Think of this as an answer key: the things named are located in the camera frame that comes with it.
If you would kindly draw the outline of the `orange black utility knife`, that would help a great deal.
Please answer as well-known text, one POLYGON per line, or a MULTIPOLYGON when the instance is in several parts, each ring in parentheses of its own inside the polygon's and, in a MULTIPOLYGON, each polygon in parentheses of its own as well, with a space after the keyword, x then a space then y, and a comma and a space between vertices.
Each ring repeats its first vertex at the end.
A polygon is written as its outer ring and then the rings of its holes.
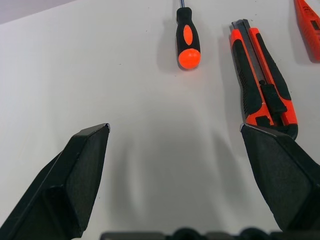
POLYGON ((244 121, 296 139, 298 120, 292 98, 258 28, 247 19, 232 22, 230 47, 241 84, 244 121))

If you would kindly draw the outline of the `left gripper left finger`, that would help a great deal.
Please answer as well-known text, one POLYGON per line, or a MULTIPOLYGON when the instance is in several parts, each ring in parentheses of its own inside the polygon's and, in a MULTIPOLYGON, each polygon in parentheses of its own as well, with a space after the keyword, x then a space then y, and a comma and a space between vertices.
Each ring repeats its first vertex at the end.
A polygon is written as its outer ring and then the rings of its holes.
POLYGON ((73 240, 88 227, 110 133, 82 129, 37 174, 3 225, 0 240, 73 240))

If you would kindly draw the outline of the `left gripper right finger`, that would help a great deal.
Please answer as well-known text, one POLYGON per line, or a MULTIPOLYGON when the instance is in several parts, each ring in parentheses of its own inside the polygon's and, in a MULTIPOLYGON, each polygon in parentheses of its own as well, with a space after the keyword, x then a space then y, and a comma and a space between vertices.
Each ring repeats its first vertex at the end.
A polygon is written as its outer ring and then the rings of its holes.
POLYGON ((320 230, 320 165, 289 135, 242 124, 256 184, 283 231, 320 230))

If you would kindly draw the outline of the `orange voltage tester pen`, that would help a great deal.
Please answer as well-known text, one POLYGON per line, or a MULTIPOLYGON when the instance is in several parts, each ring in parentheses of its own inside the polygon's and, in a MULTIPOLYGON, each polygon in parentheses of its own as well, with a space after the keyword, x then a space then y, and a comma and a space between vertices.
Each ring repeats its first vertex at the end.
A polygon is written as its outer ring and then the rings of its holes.
POLYGON ((297 24, 313 62, 320 63, 320 17, 305 0, 293 0, 297 24))

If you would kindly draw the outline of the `black orange handle screwdriver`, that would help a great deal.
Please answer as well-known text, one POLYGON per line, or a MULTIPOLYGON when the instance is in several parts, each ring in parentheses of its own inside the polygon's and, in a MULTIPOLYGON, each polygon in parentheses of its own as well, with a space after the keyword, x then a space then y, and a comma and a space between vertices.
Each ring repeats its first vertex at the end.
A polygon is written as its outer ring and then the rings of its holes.
POLYGON ((201 47, 198 31, 193 23, 192 10, 179 0, 176 11, 176 52, 178 65, 185 70, 195 69, 201 61, 201 47))

